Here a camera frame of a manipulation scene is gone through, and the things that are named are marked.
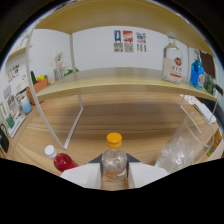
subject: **white bottle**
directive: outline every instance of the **white bottle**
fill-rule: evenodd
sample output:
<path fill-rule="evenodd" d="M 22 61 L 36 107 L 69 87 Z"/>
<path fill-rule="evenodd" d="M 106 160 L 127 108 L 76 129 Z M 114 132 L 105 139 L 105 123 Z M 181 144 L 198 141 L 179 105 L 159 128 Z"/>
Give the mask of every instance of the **white bottle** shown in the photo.
<path fill-rule="evenodd" d="M 176 46 L 176 34 L 167 32 L 169 44 L 164 48 L 162 79 L 180 83 L 182 77 L 183 55 Z"/>

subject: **shelf leg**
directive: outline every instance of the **shelf leg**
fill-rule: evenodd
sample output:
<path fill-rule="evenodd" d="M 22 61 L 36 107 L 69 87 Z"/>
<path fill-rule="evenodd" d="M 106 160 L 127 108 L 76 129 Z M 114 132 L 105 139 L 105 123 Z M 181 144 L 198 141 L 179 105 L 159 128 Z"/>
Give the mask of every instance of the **shelf leg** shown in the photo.
<path fill-rule="evenodd" d="M 66 142 L 65 142 L 65 145 L 64 145 L 64 148 L 65 148 L 65 149 L 68 148 L 68 144 L 69 144 L 69 142 L 70 142 L 70 139 L 71 139 L 71 137 L 72 137 L 72 134 L 73 134 L 73 132 L 74 132 L 74 130 L 75 130 L 75 127 L 76 127 L 76 125 L 77 125 L 77 123 L 78 123 L 78 121 L 79 121 L 79 118 L 81 117 L 81 114 L 82 114 L 82 112 L 83 112 L 83 110 L 84 110 L 84 107 L 83 107 L 83 104 L 82 104 L 82 98 L 81 98 L 81 96 L 78 95 L 78 99 L 79 99 L 79 105 L 80 105 L 80 108 L 81 108 L 81 109 L 80 109 L 80 111 L 79 111 L 79 114 L 78 114 L 77 118 L 75 119 L 74 124 L 72 125 L 72 128 L 71 128 L 71 130 L 70 130 L 70 132 L 69 132 L 68 138 L 66 139 Z"/>

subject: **blue bottle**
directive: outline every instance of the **blue bottle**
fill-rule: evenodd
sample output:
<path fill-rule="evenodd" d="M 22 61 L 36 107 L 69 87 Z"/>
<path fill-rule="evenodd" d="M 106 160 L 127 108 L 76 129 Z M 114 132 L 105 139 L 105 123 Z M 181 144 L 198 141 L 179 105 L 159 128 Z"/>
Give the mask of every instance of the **blue bottle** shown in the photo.
<path fill-rule="evenodd" d="M 200 51 L 195 49 L 194 52 L 197 55 L 197 59 L 195 59 L 194 63 L 191 65 L 190 85 L 201 90 L 205 80 L 205 71 L 202 68 Z"/>

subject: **white bottle cap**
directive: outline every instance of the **white bottle cap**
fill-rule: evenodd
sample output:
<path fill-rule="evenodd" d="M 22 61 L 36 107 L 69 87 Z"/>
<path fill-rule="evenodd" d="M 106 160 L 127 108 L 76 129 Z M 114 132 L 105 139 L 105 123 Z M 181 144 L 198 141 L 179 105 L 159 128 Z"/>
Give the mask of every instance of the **white bottle cap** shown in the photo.
<path fill-rule="evenodd" d="M 174 32 L 168 31 L 166 34 L 168 37 L 176 39 L 176 34 Z"/>
<path fill-rule="evenodd" d="M 57 155 L 57 151 L 55 150 L 53 145 L 48 145 L 45 148 L 45 154 L 49 157 L 49 158 L 54 158 Z"/>

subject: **cup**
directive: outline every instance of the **cup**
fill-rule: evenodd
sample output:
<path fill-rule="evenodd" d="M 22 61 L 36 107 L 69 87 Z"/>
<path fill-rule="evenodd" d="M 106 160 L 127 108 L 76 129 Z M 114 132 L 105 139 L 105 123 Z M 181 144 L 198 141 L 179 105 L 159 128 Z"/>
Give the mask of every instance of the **cup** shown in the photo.
<path fill-rule="evenodd" d="M 161 151 L 155 166 L 171 174 L 199 163 L 206 158 L 213 143 L 214 131 L 208 120 L 197 113 L 188 113 Z"/>
<path fill-rule="evenodd" d="M 24 97 L 21 101 L 21 106 L 23 108 L 23 112 L 24 114 L 28 114 L 31 110 L 32 110 L 32 107 L 30 105 L 30 101 L 27 97 Z"/>

